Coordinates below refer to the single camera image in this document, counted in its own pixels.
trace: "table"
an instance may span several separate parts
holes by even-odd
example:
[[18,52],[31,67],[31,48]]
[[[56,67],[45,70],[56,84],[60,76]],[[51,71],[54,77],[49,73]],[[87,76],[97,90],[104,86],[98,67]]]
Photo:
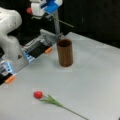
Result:
[[0,120],[83,120],[33,97],[50,94],[90,120],[120,117],[120,50],[70,32],[74,64],[58,63],[56,45],[22,69],[9,85],[0,87]]

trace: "metal rod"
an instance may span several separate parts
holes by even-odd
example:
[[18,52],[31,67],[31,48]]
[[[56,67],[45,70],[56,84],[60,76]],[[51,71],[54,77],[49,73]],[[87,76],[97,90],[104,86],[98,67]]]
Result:
[[54,19],[54,25],[55,25],[55,32],[56,32],[56,35],[59,35],[60,34],[60,25],[59,25],[59,17],[58,17],[58,11],[56,11],[54,14],[53,14],[53,18]]
[[57,19],[57,20],[58,20],[59,22],[61,22],[61,23],[65,24],[65,25],[69,26],[69,27],[74,28],[74,26],[73,26],[73,25],[70,25],[70,24],[68,24],[68,23],[66,23],[66,22],[64,22],[64,21],[62,21],[62,20],[59,20],[59,19]]

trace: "green stem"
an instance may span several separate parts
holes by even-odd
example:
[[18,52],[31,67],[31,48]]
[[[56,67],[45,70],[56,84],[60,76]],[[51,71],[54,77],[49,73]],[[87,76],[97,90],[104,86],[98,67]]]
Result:
[[67,110],[67,111],[69,111],[69,112],[71,112],[71,113],[73,113],[73,114],[75,114],[75,115],[78,115],[79,117],[81,117],[81,118],[83,118],[83,119],[85,119],[85,120],[89,120],[88,118],[86,118],[86,117],[84,117],[84,116],[82,116],[82,115],[80,115],[80,114],[78,114],[78,113],[70,110],[69,108],[66,108],[66,107],[64,107],[64,106],[63,106],[62,108],[65,109],[65,110]]

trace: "cylindrical container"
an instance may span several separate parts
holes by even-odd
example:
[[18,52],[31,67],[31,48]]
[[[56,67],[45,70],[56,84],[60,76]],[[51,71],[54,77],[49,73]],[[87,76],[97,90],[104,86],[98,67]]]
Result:
[[59,63],[63,67],[73,64],[72,42],[69,39],[62,39],[57,42]]

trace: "brown cup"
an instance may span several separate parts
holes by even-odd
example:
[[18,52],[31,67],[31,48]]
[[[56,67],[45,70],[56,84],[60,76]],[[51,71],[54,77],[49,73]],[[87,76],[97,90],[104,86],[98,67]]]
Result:
[[69,39],[62,39],[57,42],[59,63],[63,67],[73,64],[72,42]]

